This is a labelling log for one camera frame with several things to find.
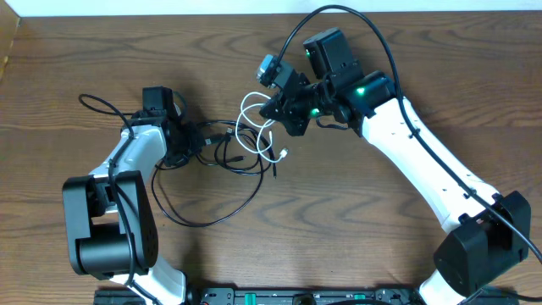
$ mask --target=white cable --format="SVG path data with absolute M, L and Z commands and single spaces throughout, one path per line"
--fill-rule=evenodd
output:
M 248 152 L 254 153 L 254 154 L 259 154 L 260 156 L 262 156 L 262 158 L 264 158 L 268 162 L 276 164 L 280 160 L 282 160 L 286 156 L 286 154 L 288 154 L 288 150 L 286 148 L 283 148 L 279 153 L 279 158 L 276 159 L 276 160 L 273 160 L 273 159 L 269 158 L 268 156 L 266 156 L 264 154 L 267 150 L 269 150 L 269 148 L 271 148 L 273 146 L 273 132 L 271 130 L 269 131 L 269 145 L 267 147 L 265 147 L 264 149 L 260 149 L 260 139 L 262 138 L 263 130 L 268 128 L 269 126 L 273 125 L 274 122 L 276 122 L 276 121 L 273 120 L 273 119 L 268 119 L 267 121 L 265 121 L 265 123 L 263 123 L 263 125 L 259 125 L 259 124 L 254 123 L 250 118 L 248 118 L 248 116 L 245 114 L 245 112 L 248 109 L 255 108 L 255 107 L 260 107 L 261 108 L 263 105 L 265 105 L 264 103 L 255 103 L 255 104 L 252 104 L 252 105 L 245 108 L 245 102 L 246 102 L 247 98 L 249 98 L 251 96 L 254 96 L 254 95 L 258 95 L 260 97 L 267 98 L 268 100 L 271 98 L 271 97 L 269 97 L 269 96 L 267 96 L 267 95 L 265 95 L 265 94 L 263 94 L 261 92 L 257 92 L 257 91 L 253 91 L 253 92 L 250 92 L 250 93 L 245 95 L 245 97 L 241 101 L 241 113 L 239 114 L 239 116 L 237 117 L 237 121 L 235 122 L 235 139 L 237 139 L 239 144 L 241 146 L 243 146 L 243 148 L 245 148 Z M 257 134 L 257 140 L 256 140 L 256 149 L 257 150 L 253 150 L 253 149 L 249 148 L 239 138 L 238 130 L 239 130 L 239 122 L 241 121 L 241 117 L 244 117 L 247 122 L 249 122 L 251 125 L 253 125 L 253 126 L 260 129 L 260 131 Z

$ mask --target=green light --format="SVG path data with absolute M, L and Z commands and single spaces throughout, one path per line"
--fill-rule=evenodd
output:
M 311 110 L 311 116 L 317 117 L 319 114 L 320 114 L 320 110 L 318 110 L 318 108 Z

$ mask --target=wooden tabletop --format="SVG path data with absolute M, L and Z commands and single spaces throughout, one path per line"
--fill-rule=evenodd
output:
M 384 32 L 404 92 L 426 125 L 503 194 L 520 191 L 542 246 L 542 13 L 370 14 Z M 168 86 L 189 116 L 235 119 L 254 71 L 301 15 L 24 19 L 0 84 L 0 302 L 90 303 L 98 287 L 69 265 L 61 187 L 97 167 L 119 140 L 119 118 L 95 114 L 80 93 L 124 111 L 141 88 Z M 390 72 L 370 29 L 320 15 L 285 59 L 312 77 L 302 41 L 339 26 L 366 72 Z M 402 173 L 352 131 L 304 137 L 274 127 L 290 154 L 242 213 L 208 229 L 165 219 L 152 201 L 162 255 L 198 283 L 239 287 L 419 285 L 445 233 Z M 249 196 L 257 179 L 191 162 L 159 182 L 187 218 L 211 220 Z M 542 291 L 531 254 L 495 283 Z

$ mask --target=white cable connector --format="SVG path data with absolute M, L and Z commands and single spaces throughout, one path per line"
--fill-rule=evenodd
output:
M 286 155 L 288 154 L 288 149 L 283 148 L 279 153 L 279 158 L 276 159 L 276 160 L 273 160 L 273 159 L 269 158 L 268 156 L 266 156 L 264 154 L 267 150 L 269 150 L 269 148 L 271 148 L 273 146 L 273 132 L 271 130 L 269 131 L 269 145 L 267 147 L 265 147 L 264 149 L 260 149 L 260 139 L 262 138 L 263 130 L 270 127 L 271 125 L 273 125 L 275 120 L 268 119 L 267 121 L 265 121 L 265 123 L 263 123 L 263 125 L 259 125 L 259 124 L 254 123 L 250 118 L 248 118 L 248 116 L 245 114 L 245 112 L 248 109 L 255 108 L 255 107 L 260 107 L 261 108 L 263 105 L 265 105 L 264 103 L 255 103 L 255 104 L 252 104 L 252 105 L 245 108 L 245 102 L 246 102 L 247 98 L 249 98 L 251 96 L 255 96 L 255 95 L 267 98 L 268 100 L 271 99 L 271 97 L 269 97 L 269 96 L 267 96 L 267 95 L 265 95 L 265 94 L 263 94 L 261 92 L 257 92 L 257 91 L 253 91 L 253 92 L 250 92 L 247 95 L 245 95 L 245 97 L 243 98 L 243 100 L 241 102 L 241 113 L 239 114 L 239 117 L 237 117 L 237 121 L 235 122 L 235 139 L 237 139 L 239 144 L 241 146 L 243 146 L 243 148 L 245 148 L 248 152 L 254 153 L 254 154 L 259 154 L 262 158 L 269 161 L 270 163 L 275 163 L 276 164 L 276 163 L 280 162 L 280 160 L 282 160 L 284 157 L 286 157 Z M 239 122 L 241 121 L 241 117 L 245 118 L 246 121 L 248 123 L 250 123 L 251 125 L 253 125 L 254 127 L 260 129 L 260 131 L 257 134 L 257 139 L 256 139 L 256 150 L 253 150 L 250 147 L 248 147 L 247 145 L 245 145 L 245 143 L 243 143 L 243 141 L 239 138 L 239 134 L 237 133 L 237 131 L 239 130 Z

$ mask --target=white wall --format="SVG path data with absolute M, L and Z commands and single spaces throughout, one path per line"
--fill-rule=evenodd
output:
M 307 13 L 337 3 L 363 12 L 542 10 L 542 0 L 7 0 L 21 17 Z

